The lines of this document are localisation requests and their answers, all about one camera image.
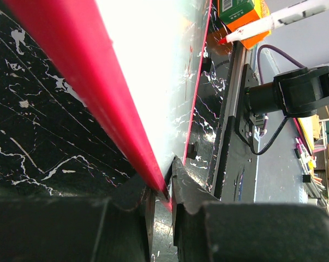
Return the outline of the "red whiteboard marker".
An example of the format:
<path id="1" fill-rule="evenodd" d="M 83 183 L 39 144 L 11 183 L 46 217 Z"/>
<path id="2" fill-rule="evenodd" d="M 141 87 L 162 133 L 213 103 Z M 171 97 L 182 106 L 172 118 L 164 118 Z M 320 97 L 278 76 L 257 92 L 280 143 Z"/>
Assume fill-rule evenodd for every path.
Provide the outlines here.
<path id="1" fill-rule="evenodd" d="M 236 31 L 222 38 L 218 42 L 218 45 L 245 40 L 263 32 L 271 31 L 302 19 L 309 18 L 327 10 L 329 10 L 329 0 L 301 1 L 279 11 L 273 12 L 267 17 L 258 19 L 238 28 Z"/>

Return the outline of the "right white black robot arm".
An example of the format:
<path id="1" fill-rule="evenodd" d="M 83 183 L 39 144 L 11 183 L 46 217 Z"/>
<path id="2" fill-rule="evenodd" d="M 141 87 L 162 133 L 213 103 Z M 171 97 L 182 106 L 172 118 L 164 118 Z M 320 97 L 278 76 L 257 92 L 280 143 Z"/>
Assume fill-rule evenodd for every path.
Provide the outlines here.
<path id="1" fill-rule="evenodd" d="M 244 103 L 254 115 L 282 111 L 291 118 L 313 116 L 329 105 L 329 65 L 291 70 L 267 84 L 247 87 Z"/>

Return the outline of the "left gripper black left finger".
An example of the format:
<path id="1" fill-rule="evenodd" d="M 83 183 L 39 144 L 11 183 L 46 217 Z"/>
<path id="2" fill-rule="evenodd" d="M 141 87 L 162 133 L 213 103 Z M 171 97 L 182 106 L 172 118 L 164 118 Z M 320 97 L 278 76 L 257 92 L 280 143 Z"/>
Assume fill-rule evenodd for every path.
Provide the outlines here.
<path id="1" fill-rule="evenodd" d="M 155 195 L 139 175 L 115 190 L 107 209 L 109 261 L 150 261 Z"/>

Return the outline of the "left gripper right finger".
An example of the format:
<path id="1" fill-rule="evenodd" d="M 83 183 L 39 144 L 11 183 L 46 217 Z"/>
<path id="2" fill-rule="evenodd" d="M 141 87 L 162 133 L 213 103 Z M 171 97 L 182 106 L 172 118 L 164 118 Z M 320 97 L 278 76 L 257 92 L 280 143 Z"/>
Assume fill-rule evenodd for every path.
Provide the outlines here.
<path id="1" fill-rule="evenodd" d="M 193 180 L 182 161 L 171 165 L 172 227 L 179 261 L 209 261 L 203 203 L 216 198 Z"/>

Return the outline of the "pink framed whiteboard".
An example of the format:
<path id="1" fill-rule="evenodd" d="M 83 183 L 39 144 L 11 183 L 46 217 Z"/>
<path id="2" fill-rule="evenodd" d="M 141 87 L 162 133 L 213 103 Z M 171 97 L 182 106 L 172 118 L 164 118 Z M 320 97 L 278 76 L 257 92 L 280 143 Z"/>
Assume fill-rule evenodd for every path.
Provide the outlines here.
<path id="1" fill-rule="evenodd" d="M 185 160 L 210 1 L 6 1 L 167 209 Z"/>

